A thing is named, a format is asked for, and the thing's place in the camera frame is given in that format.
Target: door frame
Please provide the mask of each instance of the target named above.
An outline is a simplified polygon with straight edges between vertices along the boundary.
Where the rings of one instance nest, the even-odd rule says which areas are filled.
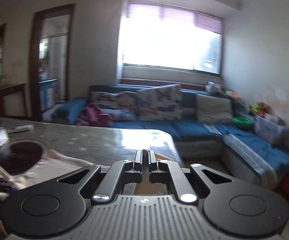
[[[71,15],[68,29],[67,58],[66,58],[66,99],[69,99],[69,60],[71,45],[71,30],[73,23],[75,4],[67,4],[54,8],[49,8],[34,14],[32,24],[30,52],[29,52],[29,89],[30,89],[30,105],[31,114],[34,121],[42,120],[41,104],[40,104],[40,86],[39,86],[39,44],[43,21],[48,18]]]

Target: blue sofa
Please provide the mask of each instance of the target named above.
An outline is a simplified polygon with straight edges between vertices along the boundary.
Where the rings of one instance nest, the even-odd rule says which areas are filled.
[[[58,108],[53,114],[54,123],[74,125],[82,109],[91,102],[91,92],[102,91],[117,93],[136,92],[145,86],[129,85],[92,85],[88,97],[74,98]],[[183,109],[197,109],[196,94],[210,95],[204,91],[181,90]],[[241,133],[232,126],[219,126],[217,129],[199,123],[196,114],[186,114],[177,121],[115,121],[112,128],[155,129],[170,134],[179,155],[184,159],[218,157],[233,176],[269,189],[275,188],[289,171],[289,150],[273,148],[252,132]],[[268,156],[275,155],[274,161]]]

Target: blue seat cushion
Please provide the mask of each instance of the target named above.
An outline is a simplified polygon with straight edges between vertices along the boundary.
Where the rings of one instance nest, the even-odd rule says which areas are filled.
[[[243,131],[230,124],[216,124],[222,134],[230,133],[251,148],[278,174],[279,178],[289,172],[289,149],[286,146],[273,147],[253,132]]]
[[[154,129],[170,134],[174,139],[179,137],[176,130],[171,126],[169,121],[154,120],[154,121],[115,121],[112,128],[120,129]]]
[[[203,124],[195,119],[182,119],[170,121],[172,127],[178,132],[181,140],[220,140],[222,136],[211,133]]]
[[[80,112],[85,108],[87,98],[74,98],[63,104],[52,115],[55,119],[67,119],[69,124],[74,124]]]

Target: pink blanket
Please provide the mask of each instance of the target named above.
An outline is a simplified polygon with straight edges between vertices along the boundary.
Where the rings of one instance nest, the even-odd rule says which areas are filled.
[[[76,120],[76,125],[81,126],[111,126],[113,117],[109,114],[103,114],[101,109],[94,103],[87,105]]]

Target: open door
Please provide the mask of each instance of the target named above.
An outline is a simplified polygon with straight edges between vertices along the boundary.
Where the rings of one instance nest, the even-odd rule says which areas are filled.
[[[36,12],[30,58],[32,119],[42,121],[44,111],[69,98],[68,62],[74,4]]]

